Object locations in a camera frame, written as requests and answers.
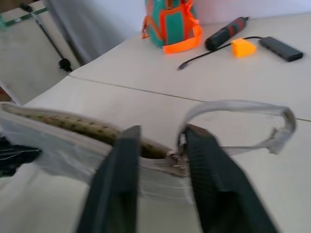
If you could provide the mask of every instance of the black screwdriver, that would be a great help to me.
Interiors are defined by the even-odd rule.
[[[215,51],[220,45],[223,45],[230,38],[242,31],[246,26],[249,17],[239,17],[229,23],[227,26],[221,28],[218,32],[206,39],[204,45],[205,49]]]

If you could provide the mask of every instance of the orange and teal bag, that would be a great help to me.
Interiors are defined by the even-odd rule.
[[[195,18],[193,0],[145,0],[147,16],[142,38],[150,37],[165,53],[197,47],[202,29]]]

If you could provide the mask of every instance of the spotted lining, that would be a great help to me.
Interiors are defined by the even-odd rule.
[[[73,131],[112,146],[120,134],[119,130],[108,124],[93,122],[78,116],[60,116],[52,113],[39,113],[31,109],[22,109],[11,105],[4,105],[3,109],[11,114]],[[141,141],[141,154],[144,158],[163,159],[166,157],[168,151],[168,148],[147,139],[142,139]]]

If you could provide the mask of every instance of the white zipper pouch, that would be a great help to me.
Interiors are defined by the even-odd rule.
[[[284,118],[284,126],[274,129],[268,139],[252,147],[223,147],[228,155],[267,148],[279,153],[296,128],[288,107],[251,101],[205,102],[190,109],[178,133],[177,149],[148,139],[141,140],[139,192],[143,197],[193,203],[187,155],[183,148],[183,129],[199,114],[213,111],[255,112]],[[34,163],[52,175],[71,177],[90,183],[96,168],[108,155],[121,129],[85,116],[48,109],[0,103],[0,127],[16,145],[42,149]]]

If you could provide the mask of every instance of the yellow sponge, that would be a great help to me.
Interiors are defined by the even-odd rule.
[[[251,55],[257,49],[256,45],[253,45],[249,41],[242,38],[233,40],[231,42],[231,46],[233,54],[238,58]]]

